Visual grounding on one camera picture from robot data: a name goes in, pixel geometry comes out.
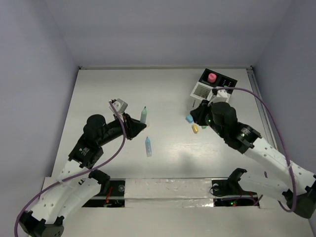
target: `white wall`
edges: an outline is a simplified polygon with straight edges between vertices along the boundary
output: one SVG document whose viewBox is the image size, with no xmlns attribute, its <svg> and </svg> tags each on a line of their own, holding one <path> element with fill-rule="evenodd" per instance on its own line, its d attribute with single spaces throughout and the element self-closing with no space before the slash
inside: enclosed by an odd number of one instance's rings
<svg viewBox="0 0 316 237">
<path fill-rule="evenodd" d="M 78 67 L 44 1 L 2 0 L 0 32 L 0 236 L 11 237 L 51 174 Z"/>
<path fill-rule="evenodd" d="M 316 1 L 295 0 L 255 65 L 290 158 L 316 173 Z M 316 230 L 316 213 L 311 219 Z"/>
<path fill-rule="evenodd" d="M 291 0 L 46 0 L 81 66 L 249 66 Z"/>
</svg>

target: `white table surface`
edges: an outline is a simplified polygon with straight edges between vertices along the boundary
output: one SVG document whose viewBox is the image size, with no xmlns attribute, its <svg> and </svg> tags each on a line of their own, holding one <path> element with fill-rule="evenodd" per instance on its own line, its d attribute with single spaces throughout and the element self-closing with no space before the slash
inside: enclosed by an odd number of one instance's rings
<svg viewBox="0 0 316 237">
<path fill-rule="evenodd" d="M 251 90 L 243 69 L 215 70 L 238 80 L 237 86 Z M 55 181 L 77 140 L 86 119 L 102 114 L 112 120 L 108 100 L 121 98 L 127 113 L 139 119 L 148 108 L 146 128 L 102 170 L 112 178 L 203 178 L 227 177 L 237 167 L 263 174 L 263 168 L 230 149 L 209 128 L 194 134 L 185 121 L 189 95 L 203 70 L 85 70 L 79 71 L 69 107 L 52 178 Z M 252 96 L 235 91 L 230 104 L 238 119 L 265 137 L 257 105 Z M 153 156 L 146 157 L 149 136 Z M 121 138 L 103 147 L 99 162 L 120 146 Z M 81 208 L 65 224 L 63 237 L 312 237 L 308 220 L 286 213 L 277 202 L 263 198 L 257 207 L 157 208 L 134 203 L 125 208 Z"/>
<path fill-rule="evenodd" d="M 127 113 L 139 119 L 147 106 L 149 127 L 132 141 L 126 141 L 121 153 L 101 168 L 112 178 L 203 178 L 227 177 L 237 167 L 263 175 L 255 161 L 232 150 L 210 128 L 194 134 L 185 120 L 188 99 L 203 69 L 170 70 L 80 70 L 70 103 L 52 177 L 64 166 L 68 154 L 82 135 L 86 119 L 102 114 L 113 120 L 110 99 L 128 103 Z M 232 77 L 238 87 L 251 90 L 245 69 L 215 71 Z M 255 99 L 234 91 L 230 104 L 238 120 L 251 125 L 265 137 Z M 146 157 L 145 139 L 149 136 L 153 156 Z M 103 146 L 97 164 L 107 160 L 121 144 L 118 138 Z"/>
</svg>

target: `pink cap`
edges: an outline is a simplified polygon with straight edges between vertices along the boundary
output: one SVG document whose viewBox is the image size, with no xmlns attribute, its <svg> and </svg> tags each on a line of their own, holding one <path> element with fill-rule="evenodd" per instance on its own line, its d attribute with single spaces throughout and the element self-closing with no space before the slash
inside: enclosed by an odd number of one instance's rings
<svg viewBox="0 0 316 237">
<path fill-rule="evenodd" d="M 208 75 L 207 81 L 210 82 L 210 83 L 214 83 L 216 81 L 216 78 L 217 78 L 217 76 L 214 73 L 210 73 Z"/>
</svg>

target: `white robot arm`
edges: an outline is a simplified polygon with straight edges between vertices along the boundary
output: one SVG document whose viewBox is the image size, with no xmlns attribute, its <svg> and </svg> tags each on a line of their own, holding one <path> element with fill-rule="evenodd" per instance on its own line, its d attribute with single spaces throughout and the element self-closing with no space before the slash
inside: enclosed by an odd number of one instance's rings
<svg viewBox="0 0 316 237">
<path fill-rule="evenodd" d="M 316 209 L 316 176 L 292 161 L 288 165 L 285 156 L 258 131 L 238 122 L 235 109 L 225 102 L 225 89 L 229 88 L 213 89 L 210 100 L 203 100 L 198 108 L 191 111 L 194 122 L 200 126 L 210 126 L 229 147 L 260 163 L 278 180 L 238 168 L 225 182 L 213 188 L 213 194 L 223 197 L 252 191 L 284 202 L 297 215 L 310 218 Z"/>
<path fill-rule="evenodd" d="M 99 192 L 106 193 L 109 175 L 98 170 L 98 166 L 93 168 L 103 154 L 102 146 L 123 134 L 131 140 L 146 128 L 145 124 L 124 113 L 126 108 L 124 101 L 113 100 L 110 109 L 115 113 L 114 121 L 106 124 L 102 115 L 88 118 L 83 135 L 69 154 L 54 187 L 45 192 L 31 210 L 18 217 L 27 234 L 32 237 L 61 236 L 67 218 L 91 197 Z"/>
</svg>

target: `small yellow block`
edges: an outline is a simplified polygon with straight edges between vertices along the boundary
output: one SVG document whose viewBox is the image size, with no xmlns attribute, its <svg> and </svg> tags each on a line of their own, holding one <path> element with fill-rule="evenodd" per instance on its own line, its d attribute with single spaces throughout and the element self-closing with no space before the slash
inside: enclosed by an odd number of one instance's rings
<svg viewBox="0 0 316 237">
<path fill-rule="evenodd" d="M 193 124 L 193 125 L 192 125 L 192 130 L 193 130 L 193 132 L 194 132 L 195 134 L 197 134 L 197 133 L 198 133 L 198 126 L 197 126 L 196 124 Z"/>
</svg>

